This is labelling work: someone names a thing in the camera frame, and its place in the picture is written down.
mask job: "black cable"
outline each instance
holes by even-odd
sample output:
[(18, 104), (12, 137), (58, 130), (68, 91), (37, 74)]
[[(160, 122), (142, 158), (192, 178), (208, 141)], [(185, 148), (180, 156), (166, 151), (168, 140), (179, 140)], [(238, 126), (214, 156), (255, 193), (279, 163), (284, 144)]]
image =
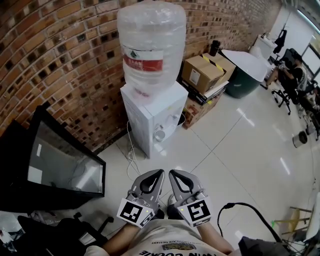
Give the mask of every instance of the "black cable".
[(286, 240), (283, 239), (283, 241), (284, 241), (288, 246), (290, 246), (291, 248), (293, 248), (293, 249), (296, 251), (297, 254), (302, 255), (301, 252), (306, 249), (306, 248), (304, 248), (304, 249), (302, 249), (302, 250), (299, 251), (299, 250), (297, 250), (296, 248), (294, 248), (291, 244), (289, 244)]
[(295, 244), (295, 245), (298, 245), (298, 246), (307, 247), (307, 245), (305, 245), (305, 244), (301, 244), (301, 243), (297, 243), (297, 242), (292, 242), (292, 241), (289, 241), (289, 240), (286, 240), (286, 239), (282, 239), (282, 241), (285, 241), (285, 242), (288, 242), (288, 243), (291, 243), (291, 244)]
[(220, 214), (221, 212), (223, 211), (223, 209), (230, 209), (232, 207), (234, 207), (235, 205), (240, 205), (240, 206), (247, 206), (247, 207), (250, 207), (252, 210), (255, 211), (255, 213), (259, 216), (259, 218), (261, 219), (261, 221), (263, 222), (263, 224), (269, 229), (269, 231), (271, 232), (271, 234), (273, 235), (274, 239), (278, 242), (278, 243), (282, 243), (282, 240), (281, 238), (278, 236), (278, 234), (273, 230), (273, 228), (268, 224), (268, 222), (265, 220), (265, 218), (262, 216), (262, 214), (255, 208), (253, 207), (252, 205), (248, 204), (248, 203), (245, 203), (245, 202), (229, 202), (227, 203), (224, 207), (222, 207), (222, 209), (219, 211), (219, 214), (218, 214), (218, 218), (217, 218), (217, 224), (218, 224), (218, 228), (220, 230), (220, 234), (222, 237), (223, 236), (223, 233), (222, 233), (222, 230), (220, 228), (220, 225), (219, 225), (219, 218), (220, 218)]

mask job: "yellow tape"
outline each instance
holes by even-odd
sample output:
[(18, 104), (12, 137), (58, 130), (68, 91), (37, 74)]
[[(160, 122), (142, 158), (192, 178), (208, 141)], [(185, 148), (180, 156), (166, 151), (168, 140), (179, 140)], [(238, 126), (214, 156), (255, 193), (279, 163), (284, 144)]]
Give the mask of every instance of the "yellow tape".
[(202, 58), (204, 58), (207, 62), (209, 62), (209, 63), (210, 63), (210, 59), (209, 59), (208, 57), (206, 57), (206, 56), (202, 55)]
[(215, 64), (215, 66), (216, 66), (218, 69), (220, 69), (222, 72), (225, 72), (224, 69), (223, 69), (221, 66), (219, 66), (217, 63)]

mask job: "white wall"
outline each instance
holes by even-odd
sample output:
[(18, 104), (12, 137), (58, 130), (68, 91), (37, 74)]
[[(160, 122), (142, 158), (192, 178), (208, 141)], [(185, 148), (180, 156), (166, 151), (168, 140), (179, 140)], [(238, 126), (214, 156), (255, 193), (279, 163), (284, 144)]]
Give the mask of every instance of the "white wall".
[(285, 54), (286, 49), (294, 48), (300, 55), (304, 53), (315, 30), (302, 18), (294, 8), (282, 6), (278, 17), (271, 29), (269, 38), (275, 41), (286, 23), (287, 34), (284, 46), (281, 49), (280, 58)]
[(320, 68), (320, 58), (310, 47), (307, 48), (302, 58), (303, 61), (309, 66), (311, 71), (315, 74)]

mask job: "power cord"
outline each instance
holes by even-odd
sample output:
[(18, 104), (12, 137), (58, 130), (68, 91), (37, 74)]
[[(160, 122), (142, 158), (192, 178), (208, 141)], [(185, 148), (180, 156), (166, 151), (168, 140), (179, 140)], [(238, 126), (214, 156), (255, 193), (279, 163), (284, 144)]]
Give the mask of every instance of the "power cord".
[[(295, 251), (295, 253), (296, 253), (296, 255), (297, 254), (300, 254), (300, 256), (302, 256), (303, 254), (302, 254), (302, 252), (303, 251), (305, 251), (306, 250), (306, 245), (304, 245), (304, 244), (299, 244), (299, 243), (295, 243), (295, 242), (291, 242), (291, 241), (288, 241), (288, 240), (285, 240), (285, 239), (282, 239), (282, 241), (284, 241), (288, 246), (290, 246), (294, 251)], [(304, 248), (302, 249), (302, 250), (297, 250), (295, 247), (293, 247), (290, 243), (293, 243), (293, 244), (297, 244), (297, 245), (300, 245), (300, 246), (304, 246)]]
[(220, 224), (219, 224), (219, 219), (220, 219), (220, 214), (224, 209), (230, 209), (232, 207), (234, 207), (235, 205), (240, 205), (240, 206), (247, 206), (250, 207), (252, 210), (255, 211), (255, 213), (259, 216), (259, 218), (261, 219), (261, 221), (263, 222), (263, 224), (269, 229), (269, 231), (272, 233), (274, 239), (278, 242), (278, 243), (282, 243), (281, 238), (278, 236), (278, 234), (273, 230), (273, 228), (268, 224), (268, 222), (265, 220), (265, 218), (262, 216), (262, 214), (252, 205), (245, 203), (245, 202), (229, 202), (227, 203), (224, 207), (222, 207), (222, 209), (219, 211), (218, 214), (218, 218), (217, 218), (217, 224), (218, 224), (218, 228), (220, 230), (220, 234), (222, 237), (224, 237)]
[(138, 166), (138, 164), (136, 163), (137, 157), (136, 157), (136, 153), (135, 153), (135, 146), (133, 145), (132, 140), (131, 140), (131, 138), (130, 138), (130, 133), (129, 133), (129, 121), (126, 123), (126, 131), (128, 132), (129, 141), (130, 141), (130, 145), (131, 145), (130, 151), (129, 151), (129, 153), (128, 153), (128, 159), (130, 160), (130, 163), (129, 163), (127, 169), (126, 169), (126, 174), (127, 174), (128, 178), (134, 182), (135, 180), (132, 179), (132, 178), (130, 178), (130, 176), (129, 176), (129, 167), (131, 166), (133, 169), (135, 169), (135, 167), (133, 166), (132, 163), (134, 163), (135, 166), (136, 166), (136, 169), (135, 169), (136, 172), (137, 172), (139, 175), (141, 175), (141, 173), (140, 173), (140, 170), (139, 170), (139, 166)]

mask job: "green logo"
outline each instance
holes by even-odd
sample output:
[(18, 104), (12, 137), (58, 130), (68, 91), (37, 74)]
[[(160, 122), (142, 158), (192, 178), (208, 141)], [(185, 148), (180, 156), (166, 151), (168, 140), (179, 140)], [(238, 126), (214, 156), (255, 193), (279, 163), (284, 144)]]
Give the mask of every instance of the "green logo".
[(134, 59), (137, 57), (137, 55), (136, 55), (136, 53), (135, 53), (134, 51), (132, 51), (132, 52), (130, 53), (130, 55), (131, 55), (131, 57), (134, 58)]

